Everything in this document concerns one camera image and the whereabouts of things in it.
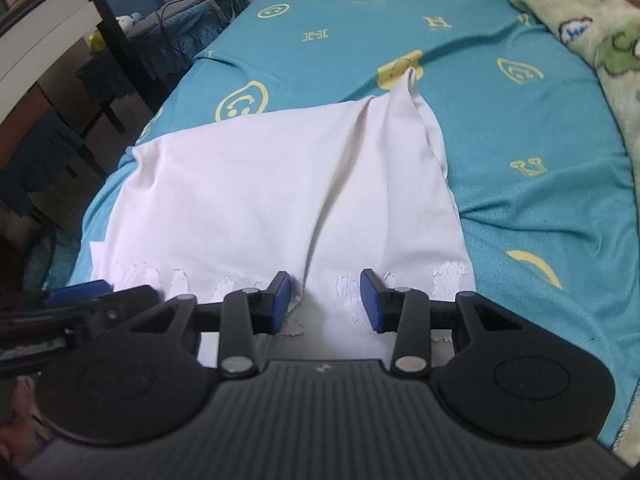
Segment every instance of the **person's skin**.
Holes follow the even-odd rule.
[[[0,426],[0,454],[15,466],[28,462],[38,450],[36,430],[39,424],[31,416],[35,409],[34,398],[35,381],[30,377],[18,377],[11,398],[14,420]]]

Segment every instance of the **white cloth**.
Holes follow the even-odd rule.
[[[135,147],[138,168],[104,242],[92,244],[92,279],[206,303],[286,270],[303,301],[270,357],[388,361],[394,336],[369,325],[363,268],[437,300],[475,290],[442,132],[414,81],[409,69],[379,97],[241,116]],[[216,341],[204,338],[201,362],[215,363]]]

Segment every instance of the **cord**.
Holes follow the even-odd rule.
[[[178,52],[179,54],[182,54],[184,56],[184,59],[187,60],[187,63],[189,64],[189,67],[191,67],[193,65],[193,63],[191,62],[191,58],[189,56],[187,56],[183,51],[181,51],[179,48],[177,48],[176,46],[173,45],[173,43],[171,43],[171,41],[169,41],[169,37],[166,33],[166,29],[164,28],[164,12],[169,8],[169,6],[173,5],[173,4],[179,4],[180,2],[183,2],[184,0],[174,0],[172,2],[169,2],[168,4],[166,4],[163,8],[162,8],[162,12],[160,14],[158,14],[158,11],[156,10],[156,16],[158,17],[158,24],[160,25],[160,33],[162,34],[162,38],[164,39],[164,42],[168,45],[169,47],[169,54],[171,54],[171,59],[174,60],[174,66],[175,66],[175,71],[179,72],[180,69],[178,68],[178,60],[175,59],[174,56],[174,50],[176,52]]]

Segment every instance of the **cartoon print blanket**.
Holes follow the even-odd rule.
[[[595,69],[625,139],[640,204],[640,9],[624,0],[510,1],[535,14]],[[629,463],[640,458],[639,392],[614,444],[614,451]]]

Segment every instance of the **bed sheet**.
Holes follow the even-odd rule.
[[[640,369],[637,214],[623,141],[580,57],[508,0],[257,0],[197,58],[138,143],[378,95],[414,66],[478,291],[609,367],[600,440],[613,443]],[[127,151],[90,205],[72,283],[89,278],[88,245],[135,169]]]

